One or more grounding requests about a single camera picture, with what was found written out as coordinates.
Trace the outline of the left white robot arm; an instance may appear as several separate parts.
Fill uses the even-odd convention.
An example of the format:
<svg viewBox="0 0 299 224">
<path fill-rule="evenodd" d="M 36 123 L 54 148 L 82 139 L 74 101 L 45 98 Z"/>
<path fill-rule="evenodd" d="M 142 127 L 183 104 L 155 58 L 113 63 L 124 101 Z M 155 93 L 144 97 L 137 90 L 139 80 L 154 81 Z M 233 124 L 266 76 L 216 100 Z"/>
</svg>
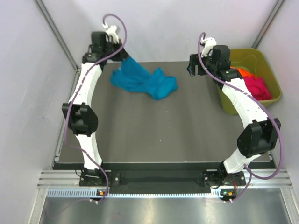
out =
<svg viewBox="0 0 299 224">
<path fill-rule="evenodd" d="M 95 86 L 108 60 L 120 62 L 128 56 L 115 31 L 92 32 L 91 41 L 82 57 L 74 93 L 67 103 L 62 104 L 64 130 L 75 135 L 79 142 L 77 149 L 84 158 L 79 184 L 88 187 L 109 184 L 96 142 L 99 120 L 91 107 Z"/>
</svg>

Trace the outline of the blue t shirt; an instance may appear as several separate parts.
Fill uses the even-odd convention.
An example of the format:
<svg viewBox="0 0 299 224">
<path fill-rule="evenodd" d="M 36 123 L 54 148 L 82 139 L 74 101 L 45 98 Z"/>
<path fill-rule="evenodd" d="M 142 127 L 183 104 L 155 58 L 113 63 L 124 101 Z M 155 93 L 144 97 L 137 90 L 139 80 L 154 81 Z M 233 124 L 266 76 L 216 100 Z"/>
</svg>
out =
<svg viewBox="0 0 299 224">
<path fill-rule="evenodd" d="M 175 77 L 166 76 L 161 68 L 151 74 L 132 57 L 112 72 L 110 82 L 128 92 L 149 94 L 154 100 L 166 98 L 178 88 Z"/>
</svg>

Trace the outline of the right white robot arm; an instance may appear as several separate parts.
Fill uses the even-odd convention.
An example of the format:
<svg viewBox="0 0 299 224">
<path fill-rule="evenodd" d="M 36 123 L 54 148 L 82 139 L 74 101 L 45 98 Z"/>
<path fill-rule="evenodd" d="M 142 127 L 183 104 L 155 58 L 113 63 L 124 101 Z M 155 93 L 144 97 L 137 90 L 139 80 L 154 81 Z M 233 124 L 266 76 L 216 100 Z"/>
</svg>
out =
<svg viewBox="0 0 299 224">
<path fill-rule="evenodd" d="M 273 118 L 248 90 L 238 69 L 231 67 L 230 49 L 226 45 L 200 43 L 198 53 L 190 55 L 187 71 L 191 76 L 209 75 L 228 97 L 243 124 L 237 149 L 218 167 L 220 184 L 228 185 L 254 159 L 282 144 L 281 123 Z"/>
</svg>

